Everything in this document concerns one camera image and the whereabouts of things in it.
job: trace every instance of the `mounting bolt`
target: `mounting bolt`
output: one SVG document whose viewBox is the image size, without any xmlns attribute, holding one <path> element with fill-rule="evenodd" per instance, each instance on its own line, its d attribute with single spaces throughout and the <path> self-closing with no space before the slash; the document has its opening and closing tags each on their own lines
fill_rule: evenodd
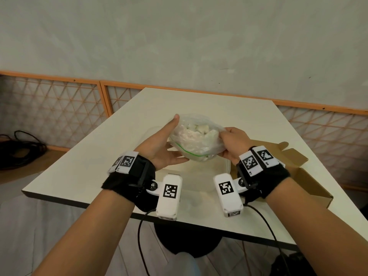
<svg viewBox="0 0 368 276">
<path fill-rule="evenodd" d="M 244 182 L 243 182 L 243 179 L 241 179 L 240 178 L 240 180 L 239 180 L 239 186 L 241 186 L 241 187 L 245 187 L 246 185 L 244 184 Z"/>
<path fill-rule="evenodd" d="M 150 188 L 149 188 L 149 190 L 150 191 L 154 191 L 154 190 L 156 190 L 157 189 L 157 183 L 156 182 L 154 182 L 154 181 L 152 181 L 152 183 L 151 183 L 151 186 L 150 186 Z"/>
</svg>

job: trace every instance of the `person's right hand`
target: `person's right hand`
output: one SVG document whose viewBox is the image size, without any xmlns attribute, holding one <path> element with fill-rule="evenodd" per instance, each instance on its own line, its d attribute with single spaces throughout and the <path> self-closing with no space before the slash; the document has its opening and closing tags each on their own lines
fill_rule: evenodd
<svg viewBox="0 0 368 276">
<path fill-rule="evenodd" d="M 246 132 L 241 129 L 235 127 L 225 129 L 226 131 L 220 132 L 220 138 L 223 140 L 226 150 L 220 153 L 219 156 L 236 165 L 240 161 L 239 156 L 246 153 L 253 144 Z"/>
</svg>

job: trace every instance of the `black round table base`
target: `black round table base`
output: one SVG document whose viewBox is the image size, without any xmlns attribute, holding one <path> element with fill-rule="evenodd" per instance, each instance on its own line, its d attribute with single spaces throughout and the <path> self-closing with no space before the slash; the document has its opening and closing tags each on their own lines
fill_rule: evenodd
<svg viewBox="0 0 368 276">
<path fill-rule="evenodd" d="M 205 230 L 154 223 L 154 229 L 161 243 L 170 252 L 177 254 L 187 252 L 195 258 L 212 252 L 220 243 L 222 236 Z"/>
</svg>

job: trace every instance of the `table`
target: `table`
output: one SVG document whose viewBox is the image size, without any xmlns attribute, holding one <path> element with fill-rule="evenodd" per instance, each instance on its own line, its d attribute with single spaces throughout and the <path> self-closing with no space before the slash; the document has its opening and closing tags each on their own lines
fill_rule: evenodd
<svg viewBox="0 0 368 276">
<path fill-rule="evenodd" d="M 27 185 L 23 192 L 29 197 L 86 208 L 100 192 L 106 172 L 117 156 L 133 150 L 149 128 L 163 126 L 175 113 L 209 116 L 215 123 L 245 130 L 251 139 L 274 143 L 287 141 L 290 148 L 309 158 L 302 167 L 334 197 L 329 209 L 368 240 L 368 221 L 274 103 L 268 100 L 145 88 Z M 297 250 L 294 240 L 267 204 L 255 201 L 251 205 L 267 219 L 282 248 Z M 135 208 L 132 218 L 139 219 L 142 214 Z M 252 209 L 244 208 L 241 215 L 224 217 L 216 191 L 183 190 L 176 222 L 160 220 L 154 213 L 147 220 L 194 229 L 206 227 L 222 236 L 275 246 L 268 227 Z"/>
</svg>

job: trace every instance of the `person's right arm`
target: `person's right arm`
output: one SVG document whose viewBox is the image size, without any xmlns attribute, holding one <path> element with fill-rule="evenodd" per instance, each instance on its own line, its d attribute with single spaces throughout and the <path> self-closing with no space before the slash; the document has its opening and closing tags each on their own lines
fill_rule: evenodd
<svg viewBox="0 0 368 276">
<path fill-rule="evenodd" d="M 221 138 L 227 150 L 220 156 L 237 164 L 252 143 L 244 131 L 226 129 Z M 368 275 L 368 241 L 293 179 L 282 181 L 266 202 L 318 275 Z"/>
</svg>

